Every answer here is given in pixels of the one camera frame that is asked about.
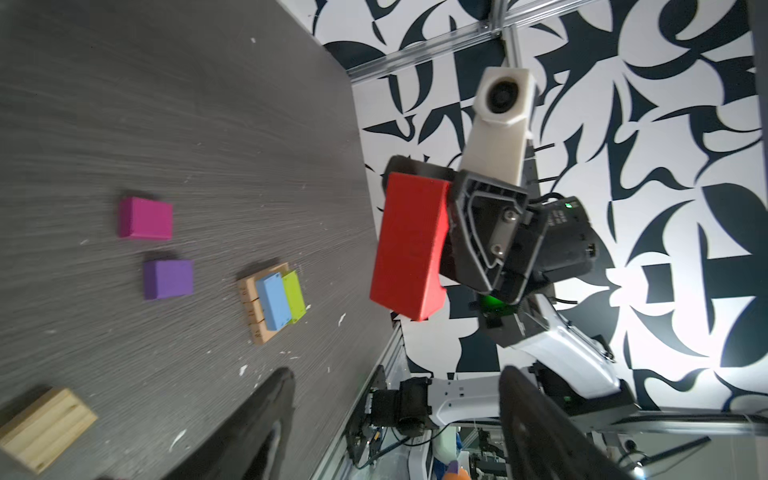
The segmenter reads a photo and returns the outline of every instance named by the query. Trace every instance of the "blue block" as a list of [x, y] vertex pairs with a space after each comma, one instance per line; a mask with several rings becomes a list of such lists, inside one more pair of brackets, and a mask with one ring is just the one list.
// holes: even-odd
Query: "blue block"
[[257, 280], [256, 291], [264, 310], [266, 329], [276, 332], [283, 328], [291, 319], [283, 277], [278, 272]]

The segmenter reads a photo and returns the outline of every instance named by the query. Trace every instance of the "geometric wallpaper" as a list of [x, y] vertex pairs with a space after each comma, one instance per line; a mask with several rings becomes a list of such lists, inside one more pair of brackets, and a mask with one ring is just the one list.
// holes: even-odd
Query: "geometric wallpaper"
[[[347, 68], [489, 8], [283, 3]], [[529, 180], [578, 196], [601, 239], [595, 270], [556, 285], [579, 304], [556, 308], [610, 341], [645, 409], [768, 407], [768, 194], [745, 1], [603, 0], [520, 28], [518, 47], [537, 84]], [[494, 40], [353, 86], [377, 228], [388, 159], [459, 168], [480, 75], [504, 61]], [[445, 283], [440, 312], [402, 323], [412, 372], [532, 361], [478, 333], [470, 292]]]

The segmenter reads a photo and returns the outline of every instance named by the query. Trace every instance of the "green block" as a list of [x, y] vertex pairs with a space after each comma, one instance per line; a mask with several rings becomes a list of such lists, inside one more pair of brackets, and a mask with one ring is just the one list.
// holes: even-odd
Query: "green block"
[[299, 276], [294, 270], [283, 277], [283, 286], [286, 289], [288, 297], [288, 307], [290, 307], [291, 323], [296, 323], [306, 313], [304, 305], [304, 296], [301, 294], [301, 285], [299, 285]]

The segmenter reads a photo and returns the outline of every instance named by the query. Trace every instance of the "paint chip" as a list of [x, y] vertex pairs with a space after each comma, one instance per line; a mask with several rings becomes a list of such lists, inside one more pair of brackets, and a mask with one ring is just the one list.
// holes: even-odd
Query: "paint chip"
[[168, 449], [168, 451], [169, 451], [169, 452], [170, 452], [170, 451], [172, 451], [172, 450], [174, 449], [174, 445], [176, 445], [176, 442], [178, 442], [179, 440], [181, 440], [181, 437], [183, 437], [183, 436], [184, 436], [184, 434], [186, 434], [186, 433], [187, 433], [187, 430], [186, 430], [186, 429], [184, 429], [184, 430], [182, 430], [182, 431], [181, 431], [181, 432], [180, 432], [178, 435], [176, 435], [176, 438], [175, 438], [175, 439], [173, 440], [173, 442], [170, 444], [170, 448]]

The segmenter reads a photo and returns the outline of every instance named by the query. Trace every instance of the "screw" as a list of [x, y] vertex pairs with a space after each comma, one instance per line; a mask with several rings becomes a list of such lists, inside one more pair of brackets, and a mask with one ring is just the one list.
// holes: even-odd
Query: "screw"
[[512, 222], [514, 222], [517, 219], [518, 219], [518, 216], [515, 215], [515, 211], [514, 210], [509, 209], [509, 208], [507, 210], [504, 210], [504, 213], [502, 214], [502, 220], [503, 221], [505, 221], [507, 223], [512, 223]]

